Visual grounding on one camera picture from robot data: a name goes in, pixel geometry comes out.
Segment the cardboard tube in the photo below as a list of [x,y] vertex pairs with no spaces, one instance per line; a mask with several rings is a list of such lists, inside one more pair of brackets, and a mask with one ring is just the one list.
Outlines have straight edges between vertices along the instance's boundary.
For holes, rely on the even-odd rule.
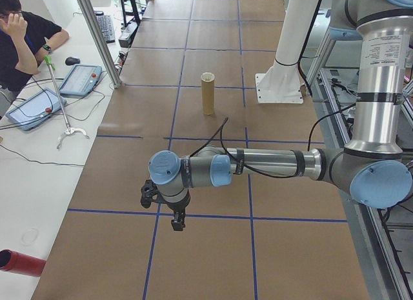
[[214,113],[214,90],[215,90],[215,75],[210,72],[202,73],[201,88],[202,88],[202,109],[205,115]]
[[46,261],[12,250],[2,250],[0,252],[0,270],[39,277]]

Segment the white table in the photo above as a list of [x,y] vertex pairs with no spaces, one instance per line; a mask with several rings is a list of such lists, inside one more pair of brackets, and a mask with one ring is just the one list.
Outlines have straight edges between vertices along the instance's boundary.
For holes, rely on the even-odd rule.
[[[64,64],[68,56],[79,57],[84,64],[101,65],[105,70],[83,16],[75,15],[67,30],[71,38],[52,54],[52,62],[56,66],[55,76],[64,77],[68,73],[71,67]],[[115,59],[120,51],[119,44],[116,42],[108,46]],[[40,66],[40,70],[36,79],[50,78],[45,63]],[[54,89],[52,83],[41,83],[41,86]],[[85,129],[90,139],[75,134],[66,137],[62,148],[57,150],[57,138],[66,130],[63,116],[59,115],[29,132],[18,128],[0,130],[0,136],[4,138],[1,144],[29,159],[83,165],[112,95],[113,86],[108,75],[96,90],[105,98],[92,115],[86,121],[69,118],[70,124]],[[19,97],[29,98],[38,91],[40,88],[36,84],[29,85]],[[101,98],[101,94],[92,92],[68,106],[66,111],[68,115],[85,118]],[[67,100],[68,103],[75,101],[71,98]],[[0,120],[0,126],[7,124],[10,121],[6,117]],[[82,169],[31,163],[0,148],[0,250],[10,249],[47,259]],[[28,300],[38,281],[35,277],[0,272],[0,299]]]

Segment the keyboard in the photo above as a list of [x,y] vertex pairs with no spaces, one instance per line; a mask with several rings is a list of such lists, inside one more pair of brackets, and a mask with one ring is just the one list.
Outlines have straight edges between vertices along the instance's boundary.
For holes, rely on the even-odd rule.
[[98,15],[96,19],[106,43],[115,42],[116,38],[112,17],[110,15]]

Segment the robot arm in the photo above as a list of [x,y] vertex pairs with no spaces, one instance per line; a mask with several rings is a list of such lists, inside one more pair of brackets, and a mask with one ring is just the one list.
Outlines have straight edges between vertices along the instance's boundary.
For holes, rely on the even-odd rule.
[[275,178],[307,176],[326,181],[349,193],[354,200],[386,208],[406,198],[412,186],[407,167],[395,160],[366,159],[343,150],[254,150],[206,146],[196,156],[179,158],[164,150],[149,162],[152,180],[141,189],[141,204],[163,203],[174,211],[175,231],[185,227],[189,188],[229,185],[232,174],[259,172]]
[[[413,31],[413,0],[333,0],[332,7],[331,26],[356,28],[363,37],[353,138],[344,149],[301,152],[207,146],[184,158],[162,151],[149,162],[152,180],[141,189],[145,208],[153,202],[167,204],[174,211],[174,230],[182,231],[189,188],[228,185],[232,174],[257,171],[326,181],[374,208],[406,198],[413,180],[400,162],[396,132]],[[288,9],[287,16],[294,12]]]

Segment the red cylinder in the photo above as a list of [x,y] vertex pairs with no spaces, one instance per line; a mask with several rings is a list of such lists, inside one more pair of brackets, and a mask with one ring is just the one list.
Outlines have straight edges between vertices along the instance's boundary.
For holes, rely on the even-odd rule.
[[0,252],[0,270],[39,277],[46,261],[12,250]]

